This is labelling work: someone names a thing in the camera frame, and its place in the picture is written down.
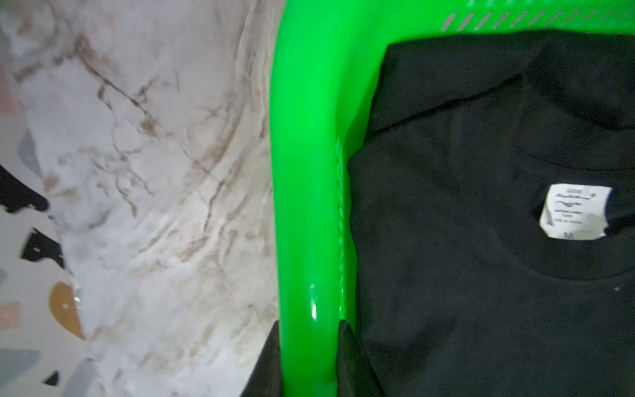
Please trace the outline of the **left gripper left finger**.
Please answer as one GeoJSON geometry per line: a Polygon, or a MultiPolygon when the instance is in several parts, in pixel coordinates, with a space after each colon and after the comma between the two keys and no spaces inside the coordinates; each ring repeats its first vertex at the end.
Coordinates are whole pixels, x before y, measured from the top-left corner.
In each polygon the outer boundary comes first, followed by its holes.
{"type": "Polygon", "coordinates": [[[282,397],[279,321],[275,321],[241,397],[282,397]]]}

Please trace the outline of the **black t-shirt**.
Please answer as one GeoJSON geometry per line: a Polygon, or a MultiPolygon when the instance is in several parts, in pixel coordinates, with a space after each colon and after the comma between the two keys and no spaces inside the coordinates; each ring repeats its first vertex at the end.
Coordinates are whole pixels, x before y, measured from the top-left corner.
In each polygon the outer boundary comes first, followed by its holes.
{"type": "Polygon", "coordinates": [[[392,44],[347,169],[384,396],[633,395],[633,36],[392,44]]]}

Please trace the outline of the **green plastic basket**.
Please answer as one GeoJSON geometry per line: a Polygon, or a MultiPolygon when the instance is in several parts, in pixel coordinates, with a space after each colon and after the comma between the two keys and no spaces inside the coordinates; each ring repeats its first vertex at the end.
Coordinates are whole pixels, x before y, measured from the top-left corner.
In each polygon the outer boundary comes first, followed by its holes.
{"type": "Polygon", "coordinates": [[[355,318],[347,160],[362,145],[388,45],[430,36],[633,34],[631,1],[289,1],[271,72],[283,393],[337,393],[338,326],[355,318]]]}

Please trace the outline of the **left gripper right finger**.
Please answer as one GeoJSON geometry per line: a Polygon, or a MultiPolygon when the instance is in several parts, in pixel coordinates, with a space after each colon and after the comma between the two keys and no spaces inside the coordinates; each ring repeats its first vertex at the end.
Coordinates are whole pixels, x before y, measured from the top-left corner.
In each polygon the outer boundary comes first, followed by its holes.
{"type": "Polygon", "coordinates": [[[338,325],[337,396],[382,397],[384,392],[358,345],[351,325],[341,320],[338,325]]]}

